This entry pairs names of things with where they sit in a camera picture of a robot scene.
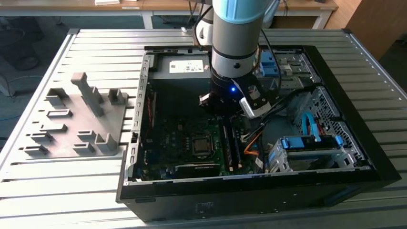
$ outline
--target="aluminum table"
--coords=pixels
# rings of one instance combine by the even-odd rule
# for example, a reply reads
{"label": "aluminum table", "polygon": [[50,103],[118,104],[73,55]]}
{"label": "aluminum table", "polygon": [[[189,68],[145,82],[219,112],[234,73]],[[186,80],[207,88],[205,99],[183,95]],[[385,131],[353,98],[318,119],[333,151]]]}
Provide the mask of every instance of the aluminum table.
{"label": "aluminum table", "polygon": [[229,227],[388,228],[407,226],[407,95],[352,33],[268,30],[276,45],[316,45],[370,130],[401,172],[402,180],[332,208],[146,224],[115,202],[122,154],[29,160],[22,136],[35,125],[46,86],[87,72],[103,92],[122,88],[131,96],[122,142],[135,112],[146,45],[193,45],[179,30],[71,30],[0,153],[0,228]]}

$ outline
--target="wire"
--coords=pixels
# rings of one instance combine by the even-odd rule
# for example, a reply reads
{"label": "wire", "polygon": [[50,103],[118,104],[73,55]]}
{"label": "wire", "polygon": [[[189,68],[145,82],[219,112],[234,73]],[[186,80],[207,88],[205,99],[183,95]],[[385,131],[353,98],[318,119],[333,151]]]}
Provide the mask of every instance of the wire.
{"label": "wire", "polygon": [[245,149],[245,154],[254,154],[254,155],[260,155],[258,152],[253,152],[249,151],[250,147],[253,146],[253,144],[256,143],[257,139],[261,137],[261,134],[264,133],[264,131],[261,133],[258,133],[258,135],[256,136],[254,140],[252,141],[252,143],[248,145],[246,149]]}
{"label": "wire", "polygon": [[276,60],[276,66],[278,67],[278,73],[280,73],[280,84],[278,84],[278,89],[277,89],[277,97],[278,97],[280,93],[281,93],[281,90],[282,90],[282,81],[284,81],[282,69],[281,69],[281,66],[280,66],[278,58],[276,57],[276,53],[274,53],[274,50],[273,50],[273,47],[272,47],[272,44],[270,44],[270,40],[266,36],[266,32],[265,32],[264,29],[262,29],[262,34],[264,34],[264,37],[265,37],[265,40],[266,40],[268,48],[269,48],[269,50],[273,54],[274,60]]}
{"label": "wire", "polygon": [[[3,77],[3,79],[5,79],[5,81],[6,81],[6,84],[7,84],[7,92],[9,92],[9,94],[13,94],[13,92],[11,92],[11,87],[10,87],[10,82],[9,82],[7,78],[6,78],[6,76],[3,75],[3,73],[0,73],[0,76]],[[18,96],[17,96],[17,95],[9,95],[7,97],[15,99]]]}
{"label": "wire", "polygon": [[9,83],[15,82],[15,81],[22,80],[22,79],[26,79],[26,78],[37,78],[37,77],[43,78],[42,75],[29,75],[29,76],[22,76],[22,77],[18,77],[18,78],[10,80]]}
{"label": "wire", "polygon": [[281,111],[285,109],[286,105],[285,105],[285,104],[281,105],[282,103],[286,103],[286,102],[288,102],[289,100],[292,100],[292,98],[294,98],[294,96],[297,96],[298,94],[314,90],[316,87],[318,87],[320,85],[321,85],[320,83],[316,83],[316,84],[312,85],[312,86],[308,86],[308,87],[305,87],[305,88],[300,88],[300,89],[292,91],[290,94],[286,95],[284,98],[281,98],[281,99],[274,103],[274,105],[272,106],[270,111],[264,115],[264,117],[262,117],[262,119],[261,119],[261,123],[260,123],[260,125],[258,125],[258,128],[257,128],[250,134],[248,134],[242,140],[244,140],[244,141],[248,141],[248,140],[252,138],[253,135],[256,135],[260,131],[264,131],[264,129],[265,129],[265,127],[266,127],[269,121],[272,120],[272,116],[273,116],[274,114],[277,114],[278,112],[281,112]]}
{"label": "wire", "polygon": [[289,4],[288,4],[288,0],[284,0],[285,2],[285,13],[284,16],[289,16]]}
{"label": "wire", "polygon": [[203,10],[205,10],[205,4],[202,4],[202,9],[199,10],[199,15],[203,14]]}
{"label": "wire", "polygon": [[210,10],[213,9],[214,6],[210,6],[206,11],[203,12],[203,14],[199,16],[199,19],[197,20],[197,23],[195,23],[195,26],[194,26],[194,36],[195,36],[195,40],[197,40],[197,43],[198,43],[198,46],[199,48],[202,49],[203,46],[202,44],[199,43],[199,40],[198,40],[198,35],[197,35],[197,27],[198,27],[198,23],[202,21],[202,19],[205,18],[205,16],[207,15],[207,13],[210,12]]}
{"label": "wire", "polygon": [[21,117],[22,115],[18,115],[18,116],[15,116],[15,117],[10,117],[10,118],[3,118],[3,119],[0,119],[0,122],[2,121],[7,121],[7,120],[11,120],[11,119],[15,119],[15,118],[18,118],[18,117]]}
{"label": "wire", "polygon": [[189,18],[187,25],[190,25],[191,19],[193,19],[193,17],[194,17],[194,13],[195,13],[195,10],[197,10],[198,2],[197,2],[195,5],[194,5],[194,10],[193,10],[193,8],[191,8],[191,2],[190,2],[190,1],[189,1],[189,5],[190,5],[190,18]]}

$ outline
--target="power supply label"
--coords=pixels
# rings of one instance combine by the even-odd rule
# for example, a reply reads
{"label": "power supply label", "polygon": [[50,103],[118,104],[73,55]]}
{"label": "power supply label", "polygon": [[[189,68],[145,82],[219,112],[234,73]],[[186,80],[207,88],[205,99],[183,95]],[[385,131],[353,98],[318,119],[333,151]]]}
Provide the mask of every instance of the power supply label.
{"label": "power supply label", "polygon": [[170,73],[203,73],[203,60],[171,61]]}

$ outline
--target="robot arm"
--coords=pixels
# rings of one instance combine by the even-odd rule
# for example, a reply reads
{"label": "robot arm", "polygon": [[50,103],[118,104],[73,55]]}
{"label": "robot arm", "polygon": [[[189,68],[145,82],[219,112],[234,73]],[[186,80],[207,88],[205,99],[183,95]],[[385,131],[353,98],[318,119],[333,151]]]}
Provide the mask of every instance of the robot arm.
{"label": "robot arm", "polygon": [[274,14],[276,3],[270,4],[270,0],[201,3],[206,4],[206,14],[197,26],[197,38],[201,45],[213,45],[213,90],[201,97],[202,106],[217,115],[233,115],[244,109],[249,118],[257,118],[272,109],[254,75],[254,62],[265,12],[270,8]]}

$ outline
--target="desk leg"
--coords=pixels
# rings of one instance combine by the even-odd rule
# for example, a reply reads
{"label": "desk leg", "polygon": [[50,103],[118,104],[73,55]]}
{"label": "desk leg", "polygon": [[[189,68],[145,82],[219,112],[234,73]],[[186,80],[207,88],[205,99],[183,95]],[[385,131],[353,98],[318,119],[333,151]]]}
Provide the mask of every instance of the desk leg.
{"label": "desk leg", "polygon": [[313,26],[313,29],[316,29],[316,30],[322,30],[322,29],[325,29],[326,23],[329,22],[329,19],[330,19],[330,17],[332,17],[332,13],[333,13],[332,10],[324,10],[324,11],[321,12],[321,15],[320,15],[320,17],[318,17],[318,19],[317,19],[317,21],[316,21],[314,26]]}
{"label": "desk leg", "polygon": [[153,30],[153,11],[142,11],[142,17],[145,22],[145,29]]}

